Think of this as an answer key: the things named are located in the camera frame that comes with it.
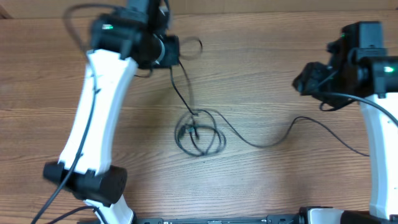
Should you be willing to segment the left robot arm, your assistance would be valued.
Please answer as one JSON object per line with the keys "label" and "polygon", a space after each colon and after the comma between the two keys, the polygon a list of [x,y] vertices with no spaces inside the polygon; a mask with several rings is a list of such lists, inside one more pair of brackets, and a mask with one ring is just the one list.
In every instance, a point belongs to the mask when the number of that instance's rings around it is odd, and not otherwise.
{"label": "left robot arm", "polygon": [[177,65],[179,39],[166,33],[171,20],[167,1],[107,4],[107,13],[91,25],[88,43],[72,24],[72,13],[79,9],[69,7],[63,21],[86,59],[83,88],[67,143],[57,161],[46,163],[43,175],[83,201],[98,223],[133,223],[135,213],[123,195],[127,171],[112,164],[113,137],[137,71]]}

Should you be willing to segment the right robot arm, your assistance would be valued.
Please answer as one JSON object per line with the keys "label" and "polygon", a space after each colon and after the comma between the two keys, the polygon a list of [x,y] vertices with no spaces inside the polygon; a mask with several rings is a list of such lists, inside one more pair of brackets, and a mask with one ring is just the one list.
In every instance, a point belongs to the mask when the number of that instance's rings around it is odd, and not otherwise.
{"label": "right robot arm", "polygon": [[343,27],[327,51],[328,64],[306,64],[292,85],[332,111],[360,105],[369,140],[371,198],[366,212],[301,208],[299,222],[397,223],[397,57],[387,54],[378,21]]}

